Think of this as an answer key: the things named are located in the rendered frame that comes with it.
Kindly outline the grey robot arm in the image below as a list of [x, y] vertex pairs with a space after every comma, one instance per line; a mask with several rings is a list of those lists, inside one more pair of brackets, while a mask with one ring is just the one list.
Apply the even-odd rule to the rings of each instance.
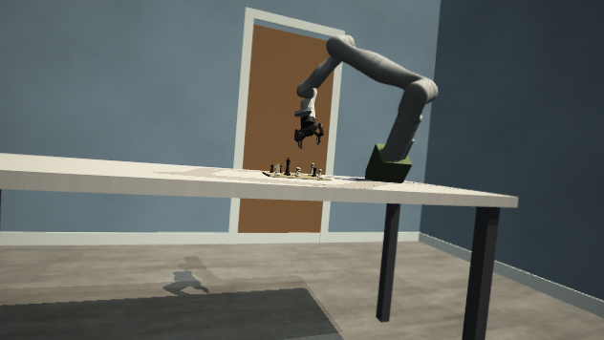
[[355, 41], [350, 35], [332, 36], [327, 41], [326, 48], [330, 56], [297, 87], [297, 95], [306, 99], [301, 101], [301, 110], [295, 111], [294, 115], [301, 118], [315, 117], [316, 88], [320, 87], [341, 62], [347, 63], [379, 83], [404, 90], [398, 115], [384, 146], [383, 154], [393, 160], [406, 159], [414, 143], [413, 137], [421, 124], [420, 114], [425, 104], [438, 95], [437, 85], [426, 77], [407, 71], [380, 54], [355, 48]]

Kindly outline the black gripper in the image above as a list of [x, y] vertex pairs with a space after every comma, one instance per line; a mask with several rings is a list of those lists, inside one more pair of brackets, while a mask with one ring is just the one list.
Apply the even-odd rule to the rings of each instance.
[[[317, 128], [319, 129], [319, 132], [320, 132], [319, 134], [315, 131]], [[300, 134], [300, 132], [301, 132], [301, 134]], [[301, 129], [300, 130], [295, 129], [295, 133], [294, 133], [294, 140], [296, 142], [298, 141], [298, 147], [300, 149], [302, 149], [302, 140], [305, 137], [312, 136], [313, 134], [315, 134], [317, 136], [316, 143], [319, 145], [320, 137], [324, 136], [322, 125], [320, 123], [318, 123], [318, 125], [316, 125], [315, 117], [311, 117], [311, 116], [302, 117], [301, 118]]]

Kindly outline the black chess piece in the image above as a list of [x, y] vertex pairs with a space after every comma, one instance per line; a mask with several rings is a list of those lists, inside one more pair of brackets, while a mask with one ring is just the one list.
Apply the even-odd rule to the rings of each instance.
[[290, 160], [289, 160], [289, 159], [286, 159], [286, 161], [287, 161], [287, 162], [286, 162], [287, 167], [286, 167], [286, 172], [284, 173], [284, 175], [290, 176], [290, 175], [291, 175], [291, 174], [290, 174], [290, 169], [289, 169]]

